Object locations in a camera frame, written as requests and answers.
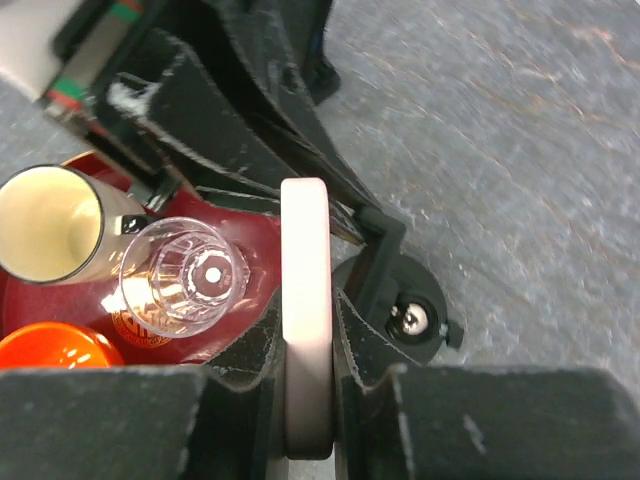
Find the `cream cylindrical cup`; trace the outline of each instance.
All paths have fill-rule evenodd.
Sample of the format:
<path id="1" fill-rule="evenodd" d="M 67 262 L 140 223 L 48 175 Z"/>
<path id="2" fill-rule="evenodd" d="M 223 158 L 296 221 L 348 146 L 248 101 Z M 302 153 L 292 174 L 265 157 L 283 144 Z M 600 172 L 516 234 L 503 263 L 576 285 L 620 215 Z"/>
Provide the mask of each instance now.
<path id="1" fill-rule="evenodd" d="M 0 265 L 37 284 L 116 276 L 148 222 L 142 205 L 111 185 L 67 167 L 30 167 L 0 188 Z"/>

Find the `black mounting part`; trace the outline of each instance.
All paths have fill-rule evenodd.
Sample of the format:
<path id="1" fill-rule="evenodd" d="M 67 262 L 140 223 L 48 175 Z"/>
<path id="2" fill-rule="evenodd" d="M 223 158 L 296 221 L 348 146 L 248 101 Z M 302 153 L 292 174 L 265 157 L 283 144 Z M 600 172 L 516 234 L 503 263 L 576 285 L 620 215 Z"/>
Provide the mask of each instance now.
<path id="1" fill-rule="evenodd" d="M 334 282 L 344 286 L 357 312 L 387 341 L 426 365 L 444 341 L 460 348 L 464 330 L 447 316 L 447 304 L 434 275 L 400 253 L 405 225 L 376 208 L 364 208 L 356 221 L 366 235 L 361 253 L 336 268 Z M 410 304 L 422 308 L 428 327 L 409 335 L 401 322 Z"/>
<path id="2" fill-rule="evenodd" d="M 340 76 L 324 53 L 324 34 L 333 0 L 296 0 L 283 8 L 300 75 L 317 105 L 340 88 Z"/>
<path id="3" fill-rule="evenodd" d="M 160 220 L 158 215 L 123 215 L 120 218 L 120 235 L 135 235 L 153 222 Z"/>
<path id="4" fill-rule="evenodd" d="M 611 376 L 407 366 L 347 302 L 334 297 L 338 480 L 638 478 L 640 415 Z M 2 479 L 286 480 L 279 312 L 276 292 L 199 367 L 5 370 Z"/>

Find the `red stripe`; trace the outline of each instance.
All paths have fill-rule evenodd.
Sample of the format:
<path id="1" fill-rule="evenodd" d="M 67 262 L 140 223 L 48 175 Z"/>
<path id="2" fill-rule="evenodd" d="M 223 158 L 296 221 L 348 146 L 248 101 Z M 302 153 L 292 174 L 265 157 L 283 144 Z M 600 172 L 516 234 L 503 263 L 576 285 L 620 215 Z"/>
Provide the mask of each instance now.
<path id="1" fill-rule="evenodd" d="M 138 13 L 144 12 L 144 8 L 142 8 L 142 5 L 140 5 L 137 2 L 134 2 L 133 0 L 118 0 L 118 3 L 120 5 L 124 5 L 125 7 L 130 8 L 134 12 L 138 12 Z"/>
<path id="2" fill-rule="evenodd" d="M 49 90 L 49 92 L 47 92 L 47 97 L 55 100 L 58 103 L 61 103 L 71 110 L 80 110 L 82 108 L 82 103 L 80 103 L 78 100 L 65 95 L 62 92 L 58 92 L 57 90 Z"/>
<path id="3" fill-rule="evenodd" d="M 107 130 L 104 127 L 102 127 L 99 123 L 91 122 L 90 125 L 91 125 L 91 131 L 94 133 L 97 133 L 101 137 L 106 137 L 107 135 L 109 135 L 109 132 L 107 132 Z"/>

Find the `orange logo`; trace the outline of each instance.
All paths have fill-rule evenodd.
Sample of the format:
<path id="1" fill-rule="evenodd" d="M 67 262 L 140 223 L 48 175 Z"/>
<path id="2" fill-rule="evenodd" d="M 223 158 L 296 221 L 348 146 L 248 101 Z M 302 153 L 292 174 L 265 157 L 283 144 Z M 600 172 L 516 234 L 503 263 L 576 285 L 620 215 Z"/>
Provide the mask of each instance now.
<path id="1" fill-rule="evenodd" d="M 140 348 L 157 348 L 168 343 L 171 339 L 161 337 L 141 327 L 133 321 L 129 312 L 114 312 L 111 314 L 113 325 L 127 342 Z"/>

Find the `orange object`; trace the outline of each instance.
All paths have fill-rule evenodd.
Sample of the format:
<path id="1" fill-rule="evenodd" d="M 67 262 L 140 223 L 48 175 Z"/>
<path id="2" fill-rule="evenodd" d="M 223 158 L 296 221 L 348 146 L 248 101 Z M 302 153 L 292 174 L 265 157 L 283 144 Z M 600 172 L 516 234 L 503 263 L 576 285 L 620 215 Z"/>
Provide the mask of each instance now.
<path id="1" fill-rule="evenodd" d="M 105 368 L 123 365 L 103 335 L 58 322 L 27 325 L 0 342 L 0 368 Z"/>

